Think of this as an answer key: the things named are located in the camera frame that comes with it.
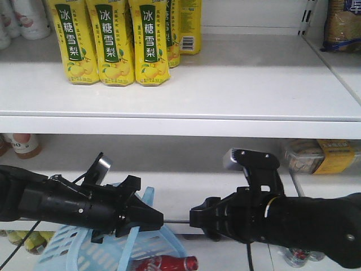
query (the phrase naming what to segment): white shelf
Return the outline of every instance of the white shelf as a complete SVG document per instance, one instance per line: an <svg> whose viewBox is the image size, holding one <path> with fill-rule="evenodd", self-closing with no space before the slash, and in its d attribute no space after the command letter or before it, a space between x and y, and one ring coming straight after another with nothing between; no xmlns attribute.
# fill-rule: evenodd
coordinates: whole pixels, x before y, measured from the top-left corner
<svg viewBox="0 0 361 271"><path fill-rule="evenodd" d="M326 66L361 104L361 54L322 52L322 40L310 38L308 41Z"/></svg>
<svg viewBox="0 0 361 271"><path fill-rule="evenodd" d="M0 55L2 132L361 138L361 106L301 37L205 39L160 87L109 88L71 85L54 35L17 38Z"/></svg>

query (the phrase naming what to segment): yellow packaging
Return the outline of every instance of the yellow packaging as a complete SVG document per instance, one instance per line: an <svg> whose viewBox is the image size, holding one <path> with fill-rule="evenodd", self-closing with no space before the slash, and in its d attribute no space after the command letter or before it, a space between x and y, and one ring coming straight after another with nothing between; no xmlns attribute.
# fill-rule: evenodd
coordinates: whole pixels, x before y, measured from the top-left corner
<svg viewBox="0 0 361 271"><path fill-rule="evenodd" d="M110 86L134 82L134 47L127 0L86 0L98 55L100 80Z"/></svg>
<svg viewBox="0 0 361 271"><path fill-rule="evenodd" d="M180 0L180 53L198 54L202 47L202 0Z"/></svg>
<svg viewBox="0 0 361 271"><path fill-rule="evenodd" d="M77 85L98 82L94 37L85 0L47 0L47 3L69 81Z"/></svg>
<svg viewBox="0 0 361 271"><path fill-rule="evenodd" d="M325 154L325 160L314 174L334 174L344 171L352 164L355 151L343 139L317 139Z"/></svg>
<svg viewBox="0 0 361 271"><path fill-rule="evenodd" d="M170 78L166 4L167 0L129 0L135 41L135 78L144 86L157 86Z"/></svg>
<svg viewBox="0 0 361 271"><path fill-rule="evenodd" d="M179 51L179 18L179 0L168 0L165 15L165 31L167 42L167 57L170 68L178 66L181 62L181 56Z"/></svg>

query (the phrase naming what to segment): barcode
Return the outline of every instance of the barcode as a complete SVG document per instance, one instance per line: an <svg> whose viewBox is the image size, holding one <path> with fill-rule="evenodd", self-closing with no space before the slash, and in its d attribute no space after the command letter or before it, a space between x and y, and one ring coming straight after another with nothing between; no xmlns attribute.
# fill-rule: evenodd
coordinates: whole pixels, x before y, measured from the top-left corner
<svg viewBox="0 0 361 271"><path fill-rule="evenodd" d="M194 37L183 37L180 49L183 51L194 51Z"/></svg>

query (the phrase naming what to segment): screw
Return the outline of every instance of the screw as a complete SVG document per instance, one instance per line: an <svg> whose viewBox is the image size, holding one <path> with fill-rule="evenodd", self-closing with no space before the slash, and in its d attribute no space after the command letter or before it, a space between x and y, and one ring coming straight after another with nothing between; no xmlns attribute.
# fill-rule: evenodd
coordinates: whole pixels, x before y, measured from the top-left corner
<svg viewBox="0 0 361 271"><path fill-rule="evenodd" d="M349 241L355 241L355 237L352 235L352 234L348 234L346 235L346 239L349 240Z"/></svg>

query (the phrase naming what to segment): basket handle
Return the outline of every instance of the basket handle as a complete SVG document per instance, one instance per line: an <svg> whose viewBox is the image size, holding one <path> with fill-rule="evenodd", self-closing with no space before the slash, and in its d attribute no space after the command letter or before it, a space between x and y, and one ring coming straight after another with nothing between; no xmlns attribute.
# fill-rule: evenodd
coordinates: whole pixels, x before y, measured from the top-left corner
<svg viewBox="0 0 361 271"><path fill-rule="evenodd" d="M153 199L154 199L154 187L149 186L149 187L147 187L146 191L144 192L142 201L149 206L153 206ZM117 271L126 271L135 240L139 233L139 229L140 229L140 227L133 227L130 229L128 238L127 238L125 246L124 246L122 256L120 257L120 260L119 260L119 265L118 265Z"/></svg>

